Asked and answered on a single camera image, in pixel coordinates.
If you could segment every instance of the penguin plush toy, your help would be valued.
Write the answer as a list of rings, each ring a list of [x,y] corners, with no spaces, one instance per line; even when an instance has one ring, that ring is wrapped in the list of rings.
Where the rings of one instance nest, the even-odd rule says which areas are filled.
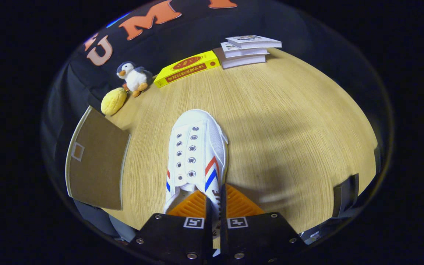
[[[133,62],[123,62],[117,68],[117,76],[125,80],[123,87],[119,87],[108,92],[102,99],[101,111],[106,115],[114,115],[122,108],[127,93],[132,91],[133,97],[138,97],[140,92],[145,90],[153,82],[151,72],[144,67],[135,67]]]
[[[135,67],[135,64],[130,61],[123,62],[117,68],[117,76],[125,80],[123,87],[127,92],[132,91],[133,97],[138,97],[140,92],[153,82],[151,72],[145,70],[144,67]]]

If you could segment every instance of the stack of books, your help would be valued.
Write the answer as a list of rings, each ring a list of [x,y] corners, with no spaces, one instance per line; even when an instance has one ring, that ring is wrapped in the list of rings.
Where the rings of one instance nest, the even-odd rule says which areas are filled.
[[[222,47],[213,49],[224,69],[242,65],[264,63],[268,47],[282,47],[279,40],[256,35],[226,38]]]

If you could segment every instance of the wood grain surface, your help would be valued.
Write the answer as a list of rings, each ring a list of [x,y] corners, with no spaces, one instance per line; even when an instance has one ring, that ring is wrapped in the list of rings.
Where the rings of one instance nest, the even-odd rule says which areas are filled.
[[[227,183],[301,233],[333,212],[333,186],[375,176],[374,131],[354,100],[329,77],[281,50],[267,62],[152,84],[107,118],[132,134],[123,175],[123,210],[105,209],[140,229],[165,204],[168,142],[189,109],[214,116],[229,138]]]

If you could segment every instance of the shoe tongue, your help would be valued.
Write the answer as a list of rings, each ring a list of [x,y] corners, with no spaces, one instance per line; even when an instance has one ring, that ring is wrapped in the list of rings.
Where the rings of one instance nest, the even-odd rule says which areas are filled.
[[[183,191],[195,191],[197,188],[195,187],[195,184],[192,183],[186,183],[182,186],[179,186],[180,189]]]

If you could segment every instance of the book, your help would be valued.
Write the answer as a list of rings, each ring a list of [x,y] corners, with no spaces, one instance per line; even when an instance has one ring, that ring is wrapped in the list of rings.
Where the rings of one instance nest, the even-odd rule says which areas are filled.
[[[282,47],[282,43],[279,40],[273,40],[257,35],[236,36],[226,39],[240,49],[253,47]]]
[[[122,210],[123,167],[130,139],[128,132],[89,106],[66,154],[68,195],[91,206]]]
[[[209,50],[208,52],[196,54],[163,68],[153,83],[158,87],[162,87],[190,74],[195,74],[219,65],[219,59],[217,59],[214,52]]]
[[[256,63],[265,63],[266,62],[266,54],[250,54],[250,55],[240,55],[226,58],[222,48],[218,47],[213,49],[217,58],[219,59],[222,67],[224,69],[242,65],[250,65]]]
[[[226,58],[249,54],[263,54],[268,52],[268,49],[266,49],[265,47],[240,49],[239,47],[236,47],[230,42],[222,42],[221,45]]]

